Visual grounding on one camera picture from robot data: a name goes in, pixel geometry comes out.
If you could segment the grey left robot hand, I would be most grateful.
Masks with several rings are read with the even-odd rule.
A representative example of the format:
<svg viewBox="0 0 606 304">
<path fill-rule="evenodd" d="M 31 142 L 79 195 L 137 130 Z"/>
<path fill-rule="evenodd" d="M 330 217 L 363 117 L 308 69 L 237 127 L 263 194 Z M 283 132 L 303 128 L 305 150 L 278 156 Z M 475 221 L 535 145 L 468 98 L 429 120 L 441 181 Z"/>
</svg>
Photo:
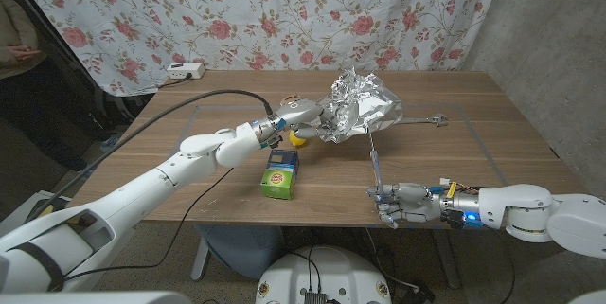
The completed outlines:
<svg viewBox="0 0 606 304">
<path fill-rule="evenodd" d="M 269 110 L 269 114 L 251 123 L 260 146 L 275 148 L 282 140 L 281 132 L 292 131 L 294 136 L 301 139 L 317 137 L 322 129 L 312 126 L 315 120 L 319 120 L 325 110 L 315 101 L 300 98 L 288 101 L 275 111 Z"/>
</svg>

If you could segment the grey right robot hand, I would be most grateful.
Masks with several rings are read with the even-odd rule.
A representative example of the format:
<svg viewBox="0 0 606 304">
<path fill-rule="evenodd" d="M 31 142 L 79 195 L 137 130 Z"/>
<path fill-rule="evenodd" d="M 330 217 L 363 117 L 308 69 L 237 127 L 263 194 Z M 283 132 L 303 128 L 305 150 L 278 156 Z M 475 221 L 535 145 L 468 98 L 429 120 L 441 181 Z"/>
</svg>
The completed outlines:
<svg viewBox="0 0 606 304">
<path fill-rule="evenodd" d="M 451 184 L 427 187 L 414 183 L 376 185 L 366 190 L 375 203 L 379 220 L 391 228 L 399 222 L 429 223 L 440 220 L 454 229 L 481 227 L 479 190 Z"/>
</svg>

